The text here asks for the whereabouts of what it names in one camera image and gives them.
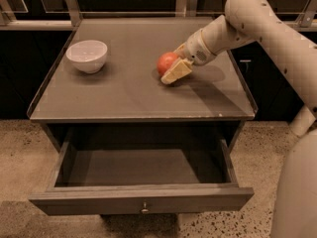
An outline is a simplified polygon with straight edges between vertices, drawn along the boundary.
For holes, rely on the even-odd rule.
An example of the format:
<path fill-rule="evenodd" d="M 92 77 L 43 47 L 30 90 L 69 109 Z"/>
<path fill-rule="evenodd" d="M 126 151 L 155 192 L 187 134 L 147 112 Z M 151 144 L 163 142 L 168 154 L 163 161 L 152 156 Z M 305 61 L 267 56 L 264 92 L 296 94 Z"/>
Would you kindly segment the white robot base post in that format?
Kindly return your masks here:
<path fill-rule="evenodd" d="M 294 135 L 301 137 L 308 131 L 315 121 L 316 117 L 308 107 L 304 105 L 290 122 L 289 128 Z"/>

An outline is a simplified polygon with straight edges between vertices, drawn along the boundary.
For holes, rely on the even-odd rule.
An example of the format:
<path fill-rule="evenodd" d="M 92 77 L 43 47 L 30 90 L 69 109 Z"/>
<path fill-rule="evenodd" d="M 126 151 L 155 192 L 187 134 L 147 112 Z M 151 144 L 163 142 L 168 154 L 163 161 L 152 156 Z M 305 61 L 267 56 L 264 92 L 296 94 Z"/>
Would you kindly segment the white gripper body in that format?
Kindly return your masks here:
<path fill-rule="evenodd" d="M 209 51 L 203 41 L 202 30 L 199 29 L 192 34 L 184 43 L 184 55 L 194 65 L 201 66 L 214 60 L 216 56 Z"/>

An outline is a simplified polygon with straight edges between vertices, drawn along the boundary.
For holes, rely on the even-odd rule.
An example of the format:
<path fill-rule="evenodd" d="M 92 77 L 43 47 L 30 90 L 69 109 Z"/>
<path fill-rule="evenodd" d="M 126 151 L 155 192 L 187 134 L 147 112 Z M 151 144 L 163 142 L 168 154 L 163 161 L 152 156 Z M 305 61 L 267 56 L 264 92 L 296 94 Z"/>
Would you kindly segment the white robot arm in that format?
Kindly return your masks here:
<path fill-rule="evenodd" d="M 312 115 L 317 115 L 317 47 L 290 28 L 267 0 L 227 0 L 225 13 L 192 34 L 174 52 L 177 59 L 162 74 L 171 84 L 194 66 L 214 60 L 224 51 L 256 41 L 274 62 Z"/>

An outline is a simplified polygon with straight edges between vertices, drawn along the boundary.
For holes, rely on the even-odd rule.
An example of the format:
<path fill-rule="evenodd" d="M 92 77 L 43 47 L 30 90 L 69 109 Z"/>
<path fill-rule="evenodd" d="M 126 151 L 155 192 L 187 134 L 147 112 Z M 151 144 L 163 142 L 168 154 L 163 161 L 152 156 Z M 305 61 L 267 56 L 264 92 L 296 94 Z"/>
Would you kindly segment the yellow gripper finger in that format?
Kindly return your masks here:
<path fill-rule="evenodd" d="M 171 67 L 163 74 L 160 81 L 169 85 L 192 73 L 192 61 L 188 59 L 177 59 Z"/>
<path fill-rule="evenodd" d="M 176 48 L 173 51 L 175 54 L 177 54 L 180 58 L 184 58 L 185 54 L 184 54 L 184 44 L 181 44 L 178 48 Z"/>

